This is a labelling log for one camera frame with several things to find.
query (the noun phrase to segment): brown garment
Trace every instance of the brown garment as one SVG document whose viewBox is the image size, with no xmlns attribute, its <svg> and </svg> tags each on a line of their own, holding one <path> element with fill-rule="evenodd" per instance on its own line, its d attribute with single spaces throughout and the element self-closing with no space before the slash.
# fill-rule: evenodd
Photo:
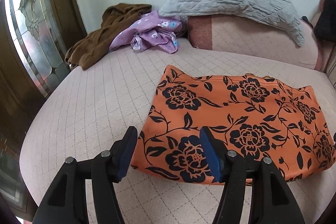
<svg viewBox="0 0 336 224">
<path fill-rule="evenodd" d="M 71 47 L 65 61 L 80 65 L 83 70 L 88 69 L 108 53 L 110 44 L 119 33 L 151 10 L 152 6 L 148 4 L 119 3 L 108 7 L 102 16 L 101 28 Z"/>
</svg>

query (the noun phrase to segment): pile of clothes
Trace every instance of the pile of clothes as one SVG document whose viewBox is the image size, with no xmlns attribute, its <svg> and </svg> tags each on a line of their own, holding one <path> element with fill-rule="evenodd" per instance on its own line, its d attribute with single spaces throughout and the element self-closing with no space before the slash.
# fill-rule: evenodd
<svg viewBox="0 0 336 224">
<path fill-rule="evenodd" d="M 147 4 L 119 3 L 107 8 L 101 28 L 71 47 L 65 61 L 86 70 L 122 45 L 132 45 L 133 49 L 143 51 L 158 46 L 170 54 L 176 52 L 181 17 L 160 17 L 157 10 L 151 10 L 152 6 Z"/>
</svg>

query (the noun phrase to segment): purple cloth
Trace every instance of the purple cloth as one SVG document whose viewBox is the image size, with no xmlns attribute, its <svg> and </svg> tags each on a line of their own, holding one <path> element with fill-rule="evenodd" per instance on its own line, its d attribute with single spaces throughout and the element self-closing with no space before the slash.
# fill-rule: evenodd
<svg viewBox="0 0 336 224">
<path fill-rule="evenodd" d="M 161 17 L 158 10 L 145 14 L 126 30 L 114 38 L 110 52 L 122 45 L 131 44 L 134 50 L 146 50 L 158 46 L 168 53 L 174 53 L 179 48 L 174 32 L 182 28 L 180 17 Z"/>
</svg>

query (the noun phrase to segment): folded orange garment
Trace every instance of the folded orange garment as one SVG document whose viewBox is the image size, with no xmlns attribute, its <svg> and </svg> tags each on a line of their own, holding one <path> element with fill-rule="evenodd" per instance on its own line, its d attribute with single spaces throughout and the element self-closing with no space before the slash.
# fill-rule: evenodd
<svg viewBox="0 0 336 224">
<path fill-rule="evenodd" d="M 208 126 L 227 149 L 270 157 L 287 181 L 325 170 L 335 147 L 313 88 L 254 75 L 190 77 L 166 67 L 132 167 L 181 182 L 212 184 L 199 141 Z"/>
</svg>

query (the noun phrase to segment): black cloth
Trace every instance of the black cloth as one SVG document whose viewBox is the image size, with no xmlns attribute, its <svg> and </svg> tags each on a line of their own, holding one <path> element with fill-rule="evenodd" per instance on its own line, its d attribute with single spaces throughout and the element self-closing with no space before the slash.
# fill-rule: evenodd
<svg viewBox="0 0 336 224">
<path fill-rule="evenodd" d="M 336 42 L 336 2 L 325 0 L 323 11 L 314 28 L 315 36 L 320 40 Z"/>
</svg>

